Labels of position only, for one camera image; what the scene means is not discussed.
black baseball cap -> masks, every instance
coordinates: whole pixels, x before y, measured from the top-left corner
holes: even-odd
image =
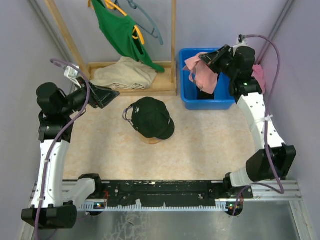
[[[163,101],[144,97],[131,105],[132,125],[145,138],[169,139],[175,132],[175,123]]]

green shirt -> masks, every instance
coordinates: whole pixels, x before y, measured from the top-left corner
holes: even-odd
[[[109,12],[101,0],[92,0],[95,14],[99,21],[100,30],[115,48],[124,57],[130,57],[135,61],[141,61],[145,65],[163,73],[165,69],[152,62],[144,46],[137,37],[137,31],[133,30],[136,25],[130,16],[118,17]]]

folded fabric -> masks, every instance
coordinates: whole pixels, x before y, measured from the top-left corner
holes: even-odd
[[[190,71],[189,80],[196,84],[201,91],[207,94],[213,94],[217,86],[218,74],[210,70],[207,65],[201,61],[200,55],[207,52],[200,52],[197,55],[185,60],[185,71]]]
[[[262,93],[265,94],[266,91],[266,81],[264,79],[264,70],[261,65],[253,65],[253,73],[252,77],[254,77],[260,85],[262,89]]]
[[[91,82],[111,89],[148,89],[156,76],[153,68],[123,56],[116,64],[97,69]]]

hanging garment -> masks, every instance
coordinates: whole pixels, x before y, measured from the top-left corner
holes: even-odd
[[[92,0],[92,4],[99,21],[100,30],[120,55],[130,57],[135,61],[141,61],[160,73],[165,71],[162,66],[152,62],[138,39],[137,31],[133,34],[136,23],[130,16],[118,17],[112,14],[101,0]]]
[[[123,56],[116,64],[97,69],[91,83],[111,89],[148,89],[156,76],[153,68]]]
[[[112,9],[112,10],[118,10],[120,13],[122,13],[122,15],[127,16],[128,14],[126,14],[118,5],[116,5],[115,3],[113,3],[111,0],[104,0],[105,5],[108,9]],[[95,10],[95,8],[93,6],[91,6],[91,0],[88,1],[88,8],[92,8],[93,10]],[[136,31],[136,33],[139,36],[140,42],[142,45],[145,45],[145,39],[144,36],[142,35],[140,29],[138,28],[137,25],[134,26],[133,32],[134,33]]]

pink towel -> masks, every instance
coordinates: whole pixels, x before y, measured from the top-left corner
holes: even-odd
[[[218,74],[214,73],[204,64],[199,55],[207,54],[207,52],[200,52],[197,55],[185,60],[186,66],[183,70],[190,71],[189,79],[195,83],[201,91],[207,94],[213,94],[217,86]]]
[[[266,91],[266,81],[264,79],[264,70],[262,69],[261,65],[253,65],[253,73],[252,77],[254,77],[262,89],[262,94],[265,94]]]
[[[183,68],[185,71],[190,71],[189,80],[196,84],[196,86],[207,94],[213,94],[218,82],[218,74],[214,73],[204,64],[199,55],[207,54],[207,52],[200,52],[197,55],[185,60],[186,66]],[[254,77],[264,94],[266,91],[266,82],[264,80],[264,70],[261,65],[253,66],[252,77]]]

